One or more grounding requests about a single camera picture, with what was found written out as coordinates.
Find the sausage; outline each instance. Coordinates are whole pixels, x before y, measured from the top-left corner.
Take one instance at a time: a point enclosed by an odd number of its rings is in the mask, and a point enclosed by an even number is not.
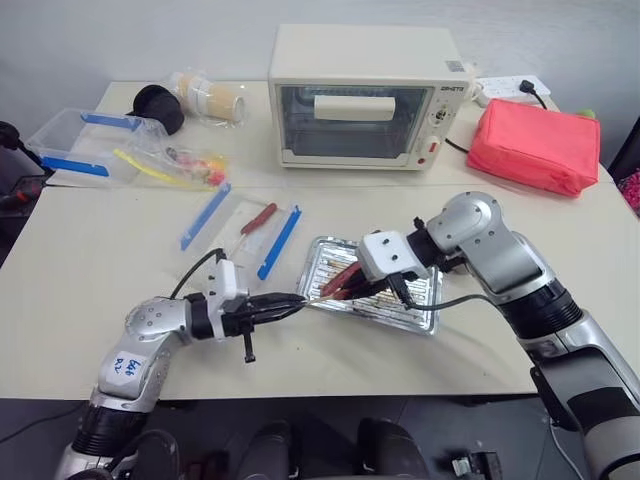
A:
[[[333,277],[329,282],[322,287],[320,291],[320,295],[326,297],[327,295],[331,295],[335,293],[336,290],[342,288],[344,283],[351,278],[351,276],[356,273],[360,269],[360,263],[353,262],[343,271],[341,271],[338,275]]]

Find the oven door handle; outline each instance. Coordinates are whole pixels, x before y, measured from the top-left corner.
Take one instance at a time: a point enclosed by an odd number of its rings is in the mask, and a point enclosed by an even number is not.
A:
[[[316,120],[388,122],[393,119],[395,110],[395,97],[316,95],[313,102]]]

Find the oven window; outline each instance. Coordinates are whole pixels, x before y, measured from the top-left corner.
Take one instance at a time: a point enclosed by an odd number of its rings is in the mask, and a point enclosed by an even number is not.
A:
[[[432,88],[387,86],[282,86],[285,148],[304,156],[396,158],[409,150],[414,128],[419,126],[420,110],[430,90]],[[395,108],[392,116],[384,120],[318,119],[316,96],[386,97],[395,101]]]

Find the yellow strip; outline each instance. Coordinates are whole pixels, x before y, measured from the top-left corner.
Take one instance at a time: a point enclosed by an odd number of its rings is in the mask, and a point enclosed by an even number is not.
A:
[[[178,185],[181,187],[187,187],[187,188],[193,188],[194,185],[185,182],[184,180],[181,180],[179,178],[173,177],[167,173],[164,172],[160,172],[154,168],[151,167],[147,167],[146,165],[142,165],[140,162],[138,162],[135,158],[133,158],[131,155],[129,155],[128,153],[123,152],[122,150],[120,150],[119,148],[116,148],[113,151],[114,155],[118,158],[121,158],[122,160],[125,160],[127,163],[129,163],[129,165],[131,165],[132,167],[137,168],[138,170],[140,170],[143,173],[146,173],[147,175],[151,175],[154,178],[157,178],[159,180],[162,180],[163,182],[167,182],[167,183],[171,183],[173,185]]]

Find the power strip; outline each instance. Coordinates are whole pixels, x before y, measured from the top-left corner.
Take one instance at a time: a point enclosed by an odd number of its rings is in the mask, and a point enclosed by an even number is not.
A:
[[[515,75],[513,77],[485,77],[476,78],[479,86],[476,101],[482,107],[486,107],[492,98],[503,98],[512,102],[537,104],[536,97],[523,93],[518,88],[522,80],[533,83],[538,95],[551,95],[551,91],[535,75]]]

